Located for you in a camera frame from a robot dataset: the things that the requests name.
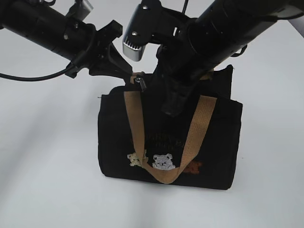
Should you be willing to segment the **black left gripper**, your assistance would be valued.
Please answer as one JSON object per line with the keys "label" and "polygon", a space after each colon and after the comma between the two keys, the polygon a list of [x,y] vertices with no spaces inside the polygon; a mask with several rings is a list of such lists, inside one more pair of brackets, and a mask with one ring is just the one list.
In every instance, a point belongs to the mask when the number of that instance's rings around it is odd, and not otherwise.
{"label": "black left gripper", "polygon": [[88,24],[92,35],[86,49],[80,50],[66,67],[65,75],[75,78],[86,68],[90,76],[130,77],[132,66],[120,55],[113,41],[122,35],[122,25],[112,20],[103,28],[96,30]]}

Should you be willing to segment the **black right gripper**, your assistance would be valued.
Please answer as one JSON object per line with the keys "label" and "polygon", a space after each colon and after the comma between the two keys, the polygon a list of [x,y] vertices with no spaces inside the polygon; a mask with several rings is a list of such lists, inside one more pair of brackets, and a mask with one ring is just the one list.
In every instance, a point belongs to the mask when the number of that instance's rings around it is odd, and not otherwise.
{"label": "black right gripper", "polygon": [[176,117],[197,103],[197,81],[214,68],[214,62],[196,41],[204,37],[196,18],[162,6],[159,0],[142,0],[144,44],[159,45],[158,66],[152,75],[152,95],[161,111]]}

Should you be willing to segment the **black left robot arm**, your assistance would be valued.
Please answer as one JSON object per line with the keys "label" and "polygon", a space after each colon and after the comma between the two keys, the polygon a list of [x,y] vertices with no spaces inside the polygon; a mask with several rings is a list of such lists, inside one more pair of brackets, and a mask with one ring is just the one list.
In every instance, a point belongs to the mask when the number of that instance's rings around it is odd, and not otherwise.
{"label": "black left robot arm", "polygon": [[2,0],[0,27],[32,41],[70,62],[65,69],[40,77],[18,77],[1,74],[0,77],[22,82],[37,82],[66,75],[75,78],[83,68],[91,76],[112,76],[128,80],[133,68],[120,55],[113,41],[123,34],[116,20],[101,29],[84,23],[93,9],[86,0],[76,0],[63,15],[52,8],[54,0]]}

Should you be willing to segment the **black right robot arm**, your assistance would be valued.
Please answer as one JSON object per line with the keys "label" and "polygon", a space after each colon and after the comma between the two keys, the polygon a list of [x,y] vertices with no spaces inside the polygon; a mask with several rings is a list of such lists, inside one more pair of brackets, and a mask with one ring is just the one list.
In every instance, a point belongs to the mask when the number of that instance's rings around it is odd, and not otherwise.
{"label": "black right robot arm", "polygon": [[135,9],[126,40],[137,48],[159,45],[156,74],[164,81],[152,89],[145,107],[176,116],[200,77],[238,53],[276,24],[303,16],[301,0],[216,0],[196,18],[143,0]]}

